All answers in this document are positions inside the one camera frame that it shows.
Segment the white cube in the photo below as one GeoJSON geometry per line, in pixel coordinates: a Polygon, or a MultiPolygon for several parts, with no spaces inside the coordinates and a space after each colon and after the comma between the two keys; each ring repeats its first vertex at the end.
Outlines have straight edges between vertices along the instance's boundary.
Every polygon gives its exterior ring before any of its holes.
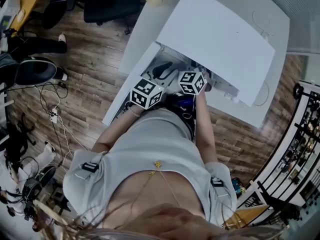
{"type": "Polygon", "coordinates": [[[198,95],[205,87],[207,80],[201,72],[181,71],[178,82],[184,94],[198,95]]]}
{"type": "Polygon", "coordinates": [[[130,91],[130,101],[147,110],[161,100],[163,93],[163,87],[139,76],[138,83],[130,91]]]}

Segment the floor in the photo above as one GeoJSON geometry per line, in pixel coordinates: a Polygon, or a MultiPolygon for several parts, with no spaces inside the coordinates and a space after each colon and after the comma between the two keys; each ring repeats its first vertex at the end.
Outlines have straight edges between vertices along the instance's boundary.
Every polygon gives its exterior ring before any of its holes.
{"type": "MultiPolygon", "coordinates": [[[[46,2],[47,0],[40,1],[40,11],[46,2]]],[[[60,115],[64,125],[78,141],[90,149],[106,128],[102,119],[126,80],[126,75],[118,71],[129,40],[124,34],[123,22],[113,21],[103,26],[88,24],[83,21],[83,11],[76,7],[66,13],[50,30],[42,29],[37,21],[31,21],[26,30],[34,31],[43,38],[57,39],[62,32],[66,35],[66,54],[43,56],[66,70],[69,76],[65,82],[68,96],[61,100],[60,115]]],[[[300,78],[302,63],[303,58],[300,56],[286,57],[275,96],[260,128],[209,108],[218,158],[230,168],[231,176],[238,177],[244,185],[256,175],[273,153],[288,125],[296,105],[292,96],[293,87],[300,78]]],[[[65,95],[63,89],[58,92],[61,96],[65,95]]],[[[49,140],[59,153],[56,162],[61,161],[59,143],[49,116],[40,104],[39,91],[28,88],[10,91],[8,96],[14,99],[14,104],[9,107],[10,120],[16,123],[22,112],[25,112],[27,125],[35,127],[31,138],[36,140],[37,144],[29,145],[27,153],[33,156],[40,154],[45,146],[44,141],[49,140]]],[[[58,103],[56,95],[51,92],[43,92],[43,96],[49,106],[58,103]]],[[[65,169],[60,167],[56,174],[57,179],[62,181],[71,164],[72,155],[66,154],[69,149],[62,125],[57,123],[55,128],[62,154],[66,155],[63,163],[65,169]]],[[[70,150],[82,148],[68,131],[66,137],[70,150]]]]}

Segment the black pants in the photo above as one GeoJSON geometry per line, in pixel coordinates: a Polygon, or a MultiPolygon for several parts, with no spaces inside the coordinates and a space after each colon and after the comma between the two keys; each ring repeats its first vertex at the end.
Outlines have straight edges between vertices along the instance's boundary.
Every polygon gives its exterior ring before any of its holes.
{"type": "Polygon", "coordinates": [[[40,37],[8,37],[8,53],[20,63],[25,57],[33,54],[64,54],[67,44],[63,41],[40,37]]]}

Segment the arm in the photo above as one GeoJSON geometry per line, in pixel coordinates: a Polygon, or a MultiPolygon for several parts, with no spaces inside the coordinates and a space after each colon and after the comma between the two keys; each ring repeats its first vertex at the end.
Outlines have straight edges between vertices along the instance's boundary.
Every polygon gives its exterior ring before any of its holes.
{"type": "MultiPolygon", "coordinates": [[[[138,105],[133,105],[131,109],[137,115],[141,115],[141,113],[144,111],[144,109],[138,105]]],[[[107,129],[105,129],[105,131],[97,139],[91,151],[97,153],[109,151],[118,138],[124,134],[137,119],[137,116],[135,116],[131,111],[127,110],[119,118],[114,120],[107,129]]]]}
{"type": "Polygon", "coordinates": [[[202,91],[195,100],[196,127],[195,145],[198,148],[204,164],[218,162],[215,145],[215,135],[212,128],[205,92],[202,91]]]}

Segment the black chair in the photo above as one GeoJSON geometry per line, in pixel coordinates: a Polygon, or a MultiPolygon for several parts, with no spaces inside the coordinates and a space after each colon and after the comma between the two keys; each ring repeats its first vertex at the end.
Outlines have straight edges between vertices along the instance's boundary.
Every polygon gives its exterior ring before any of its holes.
{"type": "Polygon", "coordinates": [[[140,0],[86,0],[84,5],[84,21],[101,26],[108,22],[124,18],[140,10],[140,0]]]}
{"type": "Polygon", "coordinates": [[[44,57],[28,56],[17,63],[10,54],[0,55],[0,83],[5,87],[0,93],[5,92],[15,84],[32,86],[43,84],[50,79],[65,80],[66,76],[62,67],[57,67],[51,60],[44,57]]]}
{"type": "Polygon", "coordinates": [[[9,135],[9,139],[7,139],[2,145],[2,148],[6,149],[6,159],[5,164],[6,167],[9,167],[9,162],[12,163],[12,168],[15,172],[18,172],[20,167],[20,159],[27,152],[28,149],[28,141],[35,146],[36,142],[32,141],[28,136],[28,133],[32,132],[35,127],[27,128],[25,125],[25,113],[22,113],[21,120],[18,122],[17,127],[11,123],[7,123],[6,125],[6,133],[9,135]]]}
{"type": "Polygon", "coordinates": [[[66,11],[73,10],[75,3],[76,0],[50,0],[44,13],[38,17],[42,19],[42,27],[46,30],[53,28],[66,11]]]}

